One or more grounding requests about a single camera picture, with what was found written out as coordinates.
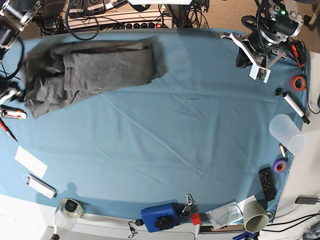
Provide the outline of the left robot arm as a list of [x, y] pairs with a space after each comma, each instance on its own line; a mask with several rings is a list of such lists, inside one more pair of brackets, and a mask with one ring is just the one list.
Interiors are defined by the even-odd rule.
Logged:
[[294, 40], [304, 24], [293, 0], [257, 0], [256, 15], [245, 15], [242, 24], [251, 33], [241, 38], [259, 63], [267, 62], [277, 51], [289, 51], [297, 65], [306, 64], [306, 48], [301, 41]]

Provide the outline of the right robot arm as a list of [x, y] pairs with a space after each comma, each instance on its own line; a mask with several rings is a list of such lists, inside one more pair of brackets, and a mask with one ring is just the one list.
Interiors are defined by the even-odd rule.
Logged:
[[20, 59], [15, 71], [0, 77], [1, 104], [11, 98], [19, 98], [23, 93], [18, 84], [12, 82], [24, 61], [25, 46], [20, 34], [41, 7], [41, 0], [2, 0], [0, 2], [0, 59], [3, 60], [15, 42], [19, 42], [21, 46]]

